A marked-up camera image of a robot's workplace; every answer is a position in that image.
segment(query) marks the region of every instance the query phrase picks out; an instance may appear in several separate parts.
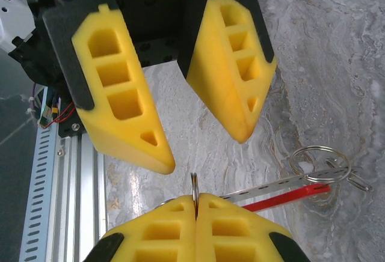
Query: gray marble countertop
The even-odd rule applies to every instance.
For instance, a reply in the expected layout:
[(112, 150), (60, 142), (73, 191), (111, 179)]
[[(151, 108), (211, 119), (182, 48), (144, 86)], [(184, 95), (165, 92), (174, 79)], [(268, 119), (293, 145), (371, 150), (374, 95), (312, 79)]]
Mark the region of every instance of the gray marble countertop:
[(347, 182), (330, 195), (260, 215), (289, 229), (312, 262), (385, 261), (385, 0), (259, 0), (279, 66), (258, 125), (232, 140), (175, 62), (145, 69), (177, 168), (163, 176), (107, 157), (109, 228), (191, 192), (216, 195), (289, 177), (298, 147), (344, 152), (374, 187)]

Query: yellow foam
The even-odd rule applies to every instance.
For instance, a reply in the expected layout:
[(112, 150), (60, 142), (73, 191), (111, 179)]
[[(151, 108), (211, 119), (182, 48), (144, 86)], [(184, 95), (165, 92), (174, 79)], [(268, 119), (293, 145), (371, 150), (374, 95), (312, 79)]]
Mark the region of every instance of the yellow foam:
[(95, 104), (77, 110), (95, 148), (154, 172), (173, 172), (174, 157), (121, 12), (99, 6), (72, 43)]
[(112, 261), (195, 262), (195, 212), (191, 196), (181, 196), (104, 237), (122, 233), (125, 238)]
[(265, 59), (248, 9), (207, 1), (186, 80), (240, 143), (254, 131), (276, 66)]
[(112, 262), (284, 262), (269, 237), (283, 227), (211, 194), (181, 196), (108, 231), (124, 239)]
[(196, 261), (283, 262), (269, 238), (283, 227), (217, 196), (199, 196), (196, 223)]

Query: screw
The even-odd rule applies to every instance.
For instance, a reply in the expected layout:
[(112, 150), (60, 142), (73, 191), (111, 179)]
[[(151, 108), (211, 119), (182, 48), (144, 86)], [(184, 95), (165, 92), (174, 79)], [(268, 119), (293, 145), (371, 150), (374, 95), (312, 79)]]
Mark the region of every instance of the screw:
[(80, 129), (80, 125), (75, 123), (75, 124), (72, 124), (71, 128), (72, 128), (73, 131), (76, 132), (76, 131), (78, 131)]

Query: key ring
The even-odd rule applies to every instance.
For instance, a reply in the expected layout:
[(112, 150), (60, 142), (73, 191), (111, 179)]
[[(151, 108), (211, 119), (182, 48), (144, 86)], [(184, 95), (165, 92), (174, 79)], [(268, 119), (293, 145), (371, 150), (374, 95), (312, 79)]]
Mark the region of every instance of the key ring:
[(351, 165), (349, 163), (348, 158), (344, 154), (342, 154), (340, 151), (337, 151), (337, 150), (335, 150), (333, 148), (330, 148), (330, 147), (320, 146), (320, 145), (312, 145), (312, 146), (307, 146), (307, 147), (299, 148), (298, 150), (296, 150), (294, 153), (291, 154), (291, 156), (289, 158), (289, 163), (290, 163), (291, 169), (293, 170), (293, 172), (296, 175), (301, 175), (302, 173), (298, 169), (298, 167), (295, 166), (295, 164), (294, 164), (294, 157), (297, 156), (298, 154), (301, 154), (301, 153), (304, 153), (304, 152), (307, 152), (307, 151), (311, 151), (311, 150), (326, 151), (326, 152), (329, 152), (329, 153), (334, 153), (337, 156), (341, 157), (345, 161), (345, 163), (347, 164), (348, 167), (347, 167), (347, 170), (346, 170), (345, 174), (337, 176), (337, 177), (334, 177), (334, 178), (319, 178), (319, 177), (312, 177), (310, 175), (305, 175), (303, 177), (304, 180), (309, 181), (309, 182), (313, 182), (313, 183), (328, 183), (328, 184), (330, 184), (330, 183), (335, 183), (335, 182), (344, 180), (344, 179), (346, 179), (350, 175), (350, 173), (351, 173)]
[(199, 206), (199, 188), (198, 188), (198, 176), (197, 173), (190, 173), (192, 184), (192, 201), (195, 208), (195, 220), (198, 218), (198, 206)]

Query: rectangular hole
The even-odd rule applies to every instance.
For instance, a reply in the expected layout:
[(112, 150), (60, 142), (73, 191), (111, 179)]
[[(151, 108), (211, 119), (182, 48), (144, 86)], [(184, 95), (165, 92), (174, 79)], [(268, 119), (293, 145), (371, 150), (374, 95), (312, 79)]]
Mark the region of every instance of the rectangular hole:
[(100, 66), (97, 68), (97, 72), (103, 87), (130, 81), (126, 61)]
[(32, 260), (36, 260), (37, 256), (34, 255), (34, 256), (30, 256), (30, 257), (27, 257), (26, 259), (24, 259), (25, 262), (29, 262), (29, 261), (32, 261)]
[(177, 249), (137, 249), (134, 262), (176, 262)]
[(223, 5), (220, 10), (225, 26), (233, 26), (243, 23), (242, 15), (235, 5)]
[(33, 231), (33, 232), (28, 233), (28, 236), (37, 235), (38, 233), (40, 233), (40, 231), (39, 231), (39, 230), (36, 230), (36, 231)]
[(233, 52), (238, 50), (245, 49), (244, 41), (246, 38), (247, 32), (237, 32), (235, 34), (229, 35), (229, 41)]
[(40, 222), (35, 223), (35, 224), (31, 224), (29, 227), (30, 228), (35, 228), (35, 227), (38, 227), (38, 226), (40, 226)]
[(42, 202), (43, 202), (43, 200), (33, 202), (33, 203), (32, 203), (32, 206), (39, 205), (39, 204), (41, 204)]
[(259, 69), (257, 68), (254, 56), (248, 56), (236, 60), (239, 75), (243, 81), (249, 81), (258, 78)]
[(143, 114), (137, 90), (129, 90), (108, 96), (111, 110), (118, 120), (127, 120)]
[(247, 221), (237, 218), (217, 219), (212, 222), (213, 236), (249, 236)]
[(32, 239), (32, 240), (28, 241), (27, 244), (33, 244), (36, 242), (39, 242), (39, 240), (38, 239)]
[(42, 217), (41, 215), (36, 215), (36, 216), (31, 217), (30, 220), (33, 221), (33, 220), (36, 220), (36, 219), (41, 218), (41, 217)]
[(30, 253), (30, 252), (33, 252), (33, 251), (36, 251), (36, 250), (37, 250), (37, 247), (32, 247), (32, 248), (27, 249), (25, 252), (26, 253)]
[(113, 29), (94, 32), (88, 41), (88, 49), (93, 58), (120, 53), (119, 41)]
[(254, 262), (256, 248), (251, 245), (214, 245), (216, 262)]
[(31, 213), (36, 213), (36, 212), (39, 212), (39, 211), (42, 211), (43, 210), (43, 208), (36, 208), (36, 209), (32, 209), (31, 210)]
[(39, 192), (41, 190), (44, 190), (44, 187), (37, 188), (37, 189), (34, 190), (34, 192), (36, 193), (36, 192)]
[(143, 240), (176, 240), (180, 237), (179, 222), (157, 222), (147, 226)]

